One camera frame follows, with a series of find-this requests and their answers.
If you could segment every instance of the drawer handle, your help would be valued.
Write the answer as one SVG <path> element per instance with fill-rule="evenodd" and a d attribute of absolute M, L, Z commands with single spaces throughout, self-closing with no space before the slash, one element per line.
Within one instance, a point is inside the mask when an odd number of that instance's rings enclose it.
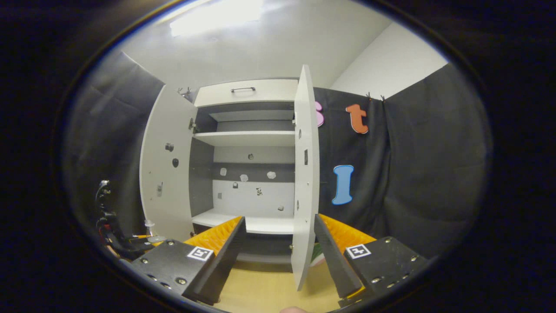
<path fill-rule="evenodd" d="M 236 92 L 236 90 L 240 90 L 240 89 L 251 89 L 252 91 L 255 91 L 255 87 L 234 88 L 230 91 L 231 92 Z"/>

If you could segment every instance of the white cabinet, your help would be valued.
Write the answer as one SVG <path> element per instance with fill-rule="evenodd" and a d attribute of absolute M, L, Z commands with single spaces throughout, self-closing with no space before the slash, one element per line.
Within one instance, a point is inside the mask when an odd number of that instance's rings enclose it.
<path fill-rule="evenodd" d="M 299 79 L 202 87 L 195 104 L 164 87 L 143 138 L 140 186 L 145 216 L 159 235 L 184 241 L 193 224 L 213 227 L 245 216 L 249 234 L 266 242 L 289 238 L 286 253 L 301 289 L 319 206 L 309 68 Z"/>

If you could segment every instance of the cabinet shelf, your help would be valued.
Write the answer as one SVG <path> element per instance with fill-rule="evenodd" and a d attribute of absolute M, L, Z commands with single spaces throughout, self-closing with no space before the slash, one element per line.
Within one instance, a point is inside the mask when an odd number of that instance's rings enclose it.
<path fill-rule="evenodd" d="M 193 138 L 212 146 L 295 146 L 294 131 L 219 131 Z"/>
<path fill-rule="evenodd" d="M 214 227 L 237 216 L 215 212 L 214 209 L 193 217 L 193 223 Z M 256 234 L 293 234 L 294 218 L 245 217 L 248 233 Z"/>

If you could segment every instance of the blue letter i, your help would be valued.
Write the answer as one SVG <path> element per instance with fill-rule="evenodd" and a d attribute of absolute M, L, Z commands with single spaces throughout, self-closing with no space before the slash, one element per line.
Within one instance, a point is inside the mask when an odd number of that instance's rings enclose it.
<path fill-rule="evenodd" d="M 351 165 L 338 165 L 334 168 L 334 173 L 337 176 L 336 182 L 336 197 L 332 200 L 332 204 L 346 204 L 351 202 L 352 197 L 349 195 L 349 185 L 351 182 L 351 174 L 353 173 L 353 166 Z"/>

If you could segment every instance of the open cabinet door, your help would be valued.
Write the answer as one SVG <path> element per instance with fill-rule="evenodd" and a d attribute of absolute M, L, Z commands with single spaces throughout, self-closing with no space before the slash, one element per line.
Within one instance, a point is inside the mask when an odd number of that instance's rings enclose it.
<path fill-rule="evenodd" d="M 309 67 L 303 65 L 295 94 L 295 198 L 291 267 L 301 290 L 315 244 L 315 214 L 319 211 L 319 131 Z"/>
<path fill-rule="evenodd" d="M 189 202 L 189 155 L 197 108 L 162 87 L 148 118 L 139 165 L 145 218 L 157 235 L 179 241 L 193 231 Z"/>

